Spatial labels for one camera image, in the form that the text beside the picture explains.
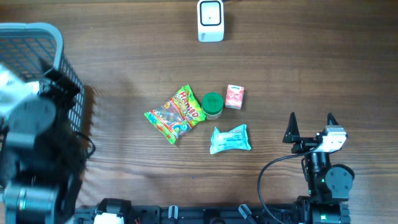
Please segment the teal wet wipes pack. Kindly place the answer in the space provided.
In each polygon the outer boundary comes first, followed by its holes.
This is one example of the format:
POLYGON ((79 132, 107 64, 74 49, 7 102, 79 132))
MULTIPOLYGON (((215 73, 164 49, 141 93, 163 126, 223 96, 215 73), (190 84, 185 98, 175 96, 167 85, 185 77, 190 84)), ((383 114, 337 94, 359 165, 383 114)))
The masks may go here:
POLYGON ((245 151, 251 150, 247 126, 242 124, 225 133, 222 133, 217 127, 215 127, 211 137, 210 154, 217 154, 222 151, 233 149, 245 151))

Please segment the pink tissue pack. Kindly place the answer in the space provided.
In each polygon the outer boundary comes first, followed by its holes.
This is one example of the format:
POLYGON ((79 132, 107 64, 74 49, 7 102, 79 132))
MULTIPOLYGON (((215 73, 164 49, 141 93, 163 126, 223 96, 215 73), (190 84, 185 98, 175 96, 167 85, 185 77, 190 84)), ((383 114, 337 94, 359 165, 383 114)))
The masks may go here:
POLYGON ((240 110, 243 105, 244 87, 228 85, 225 107, 240 110))

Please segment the green lid jar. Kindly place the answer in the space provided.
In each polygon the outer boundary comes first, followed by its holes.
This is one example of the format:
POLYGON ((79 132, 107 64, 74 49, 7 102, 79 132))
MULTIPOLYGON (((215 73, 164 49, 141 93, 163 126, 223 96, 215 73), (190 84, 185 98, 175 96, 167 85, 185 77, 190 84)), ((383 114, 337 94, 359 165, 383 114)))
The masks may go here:
POLYGON ((206 119, 214 120, 221 116, 224 101, 220 94, 215 92, 207 93, 201 102, 201 108, 206 115, 206 119))

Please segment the Haribo gummy worms bag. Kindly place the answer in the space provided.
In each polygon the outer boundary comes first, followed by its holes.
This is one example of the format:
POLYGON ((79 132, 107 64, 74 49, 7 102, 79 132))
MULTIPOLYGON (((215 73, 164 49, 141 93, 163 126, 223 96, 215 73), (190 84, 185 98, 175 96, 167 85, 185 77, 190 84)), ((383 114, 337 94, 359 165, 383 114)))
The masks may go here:
POLYGON ((206 119, 190 85, 181 87, 159 109, 145 112, 144 116, 171 144, 175 144, 179 137, 206 119))

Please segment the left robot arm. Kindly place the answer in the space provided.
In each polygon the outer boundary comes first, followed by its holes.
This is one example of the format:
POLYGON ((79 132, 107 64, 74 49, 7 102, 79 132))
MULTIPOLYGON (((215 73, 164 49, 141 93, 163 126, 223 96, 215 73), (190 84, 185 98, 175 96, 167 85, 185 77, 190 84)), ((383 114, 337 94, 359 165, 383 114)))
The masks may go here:
POLYGON ((86 161, 96 148, 71 128, 77 84, 45 60, 43 92, 12 109, 2 141, 1 185, 6 223, 65 223, 75 212, 86 161))

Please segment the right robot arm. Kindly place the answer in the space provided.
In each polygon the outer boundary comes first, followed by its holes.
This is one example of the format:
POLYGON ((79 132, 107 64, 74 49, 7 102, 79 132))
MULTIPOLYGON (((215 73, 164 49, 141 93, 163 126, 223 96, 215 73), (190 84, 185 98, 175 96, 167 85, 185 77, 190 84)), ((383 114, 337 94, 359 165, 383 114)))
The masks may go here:
POLYGON ((329 113, 323 131, 313 138, 301 137, 295 113, 282 142, 292 144, 292 154, 302 156, 301 166, 308 184, 308 197, 295 202, 295 223, 350 224, 349 200, 355 177, 346 165, 330 162, 330 154, 342 149, 348 135, 329 113))

